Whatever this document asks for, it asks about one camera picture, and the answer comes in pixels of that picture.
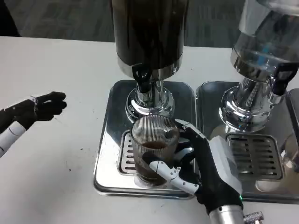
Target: gray carpet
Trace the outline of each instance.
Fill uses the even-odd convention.
[[[109,0],[5,0],[24,37],[114,42]],[[187,46],[232,47],[244,0],[190,0]]]

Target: robot finger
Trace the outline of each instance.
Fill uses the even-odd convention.
[[[45,103],[47,101],[53,101],[53,102],[57,102],[57,101],[63,101],[66,98],[66,94],[63,92],[51,92],[49,94],[37,97],[37,101],[38,104],[42,104]]]
[[[47,102],[38,106],[39,111],[50,113],[51,111],[63,110],[67,104],[64,101],[59,102]]]

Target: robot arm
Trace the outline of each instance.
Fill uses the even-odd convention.
[[[243,215],[242,185],[227,142],[220,136],[208,140],[192,124],[179,119],[175,122],[182,129],[181,137],[189,139],[193,148],[193,152],[187,154],[187,163],[170,168],[153,153],[146,152],[142,159],[149,167],[170,184],[196,195],[198,202],[206,207],[212,224],[251,224],[262,220],[261,212]],[[200,177],[185,169],[192,159],[196,161]]]
[[[0,157],[36,122],[52,120],[66,107],[65,94],[31,97],[0,111]]]

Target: metal tray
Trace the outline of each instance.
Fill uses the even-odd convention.
[[[192,89],[181,82],[165,82],[164,86],[175,100],[174,117],[195,124],[195,97]],[[133,169],[124,172],[125,168],[123,170],[120,167],[122,162],[119,166],[122,143],[129,140],[125,138],[126,130],[132,126],[125,112],[125,103],[135,87],[135,81],[122,80],[111,88],[94,171],[95,188],[100,194],[112,196],[191,198],[191,195],[167,184],[159,187],[145,186],[138,181]]]
[[[197,89],[197,125],[209,139],[216,135],[225,138],[228,133],[235,133],[223,124],[219,117],[219,107],[224,92],[237,85],[235,82],[207,82]],[[285,147],[286,143],[297,146],[296,138],[291,138],[295,133],[285,100],[271,114],[266,127],[256,134],[275,139],[283,166],[283,178],[275,181],[242,180],[242,197],[246,201],[299,203],[299,174],[285,159],[290,150]]]

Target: glass cup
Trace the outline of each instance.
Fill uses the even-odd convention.
[[[169,166],[178,145],[179,129],[174,121],[162,115],[148,115],[138,119],[131,128],[135,168],[139,177],[148,186],[166,182],[142,159],[145,152],[152,152]]]

